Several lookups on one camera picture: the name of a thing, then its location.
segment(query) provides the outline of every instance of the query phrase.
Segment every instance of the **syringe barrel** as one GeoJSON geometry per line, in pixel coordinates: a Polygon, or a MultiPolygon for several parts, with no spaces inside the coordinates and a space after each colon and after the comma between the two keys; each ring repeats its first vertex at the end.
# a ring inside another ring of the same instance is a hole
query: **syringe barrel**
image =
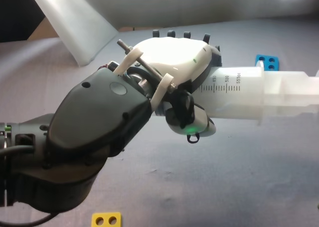
{"type": "Polygon", "coordinates": [[[209,117],[259,119],[263,94],[262,67],[216,67],[192,95],[209,117]]]}

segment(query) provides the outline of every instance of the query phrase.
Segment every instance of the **black robotic forearm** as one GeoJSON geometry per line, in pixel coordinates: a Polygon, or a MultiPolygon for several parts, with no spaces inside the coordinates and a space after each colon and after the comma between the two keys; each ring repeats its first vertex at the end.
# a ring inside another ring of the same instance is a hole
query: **black robotic forearm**
{"type": "Polygon", "coordinates": [[[78,206],[108,157],[147,123],[149,99],[107,68],[75,86],[55,114],[0,125],[0,147],[33,146],[1,159],[0,204],[23,202],[47,213],[78,206]]]}

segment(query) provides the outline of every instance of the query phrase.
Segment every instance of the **green connector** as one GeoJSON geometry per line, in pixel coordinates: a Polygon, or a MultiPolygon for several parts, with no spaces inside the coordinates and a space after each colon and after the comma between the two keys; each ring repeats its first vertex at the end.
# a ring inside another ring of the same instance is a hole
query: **green connector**
{"type": "Polygon", "coordinates": [[[5,126],[4,131],[11,131],[11,126],[5,126]]]}

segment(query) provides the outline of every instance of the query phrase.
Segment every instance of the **black cable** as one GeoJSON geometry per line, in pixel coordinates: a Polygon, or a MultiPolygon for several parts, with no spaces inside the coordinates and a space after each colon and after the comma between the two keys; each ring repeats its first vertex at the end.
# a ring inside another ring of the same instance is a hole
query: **black cable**
{"type": "Polygon", "coordinates": [[[5,156],[12,156],[16,154],[26,154],[26,153],[32,153],[34,151],[33,146],[26,146],[26,145],[21,145],[21,146],[10,146],[4,149],[0,150],[0,158],[5,157],[5,156]]]}
{"type": "Polygon", "coordinates": [[[53,219],[57,215],[58,214],[49,214],[48,216],[46,216],[38,221],[34,221],[34,222],[30,222],[30,223],[7,223],[7,222],[0,221],[0,227],[34,227],[34,226],[38,226],[38,225],[41,225],[41,224],[44,224],[44,223],[50,221],[51,219],[53,219]]]}

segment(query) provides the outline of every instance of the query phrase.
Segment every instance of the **robotic hand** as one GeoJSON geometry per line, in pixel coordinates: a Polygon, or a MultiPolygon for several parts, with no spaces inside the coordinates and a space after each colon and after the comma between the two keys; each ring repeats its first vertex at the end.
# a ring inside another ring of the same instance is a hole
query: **robotic hand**
{"type": "Polygon", "coordinates": [[[51,213],[18,226],[41,224],[84,201],[107,158],[123,151],[153,112],[191,143],[215,133],[191,93],[210,67],[221,66],[219,48],[208,44],[208,34],[203,41],[189,32],[153,36],[134,48],[119,40],[123,62],[110,62],[75,86],[55,114],[0,123],[0,206],[23,202],[51,213]]]}

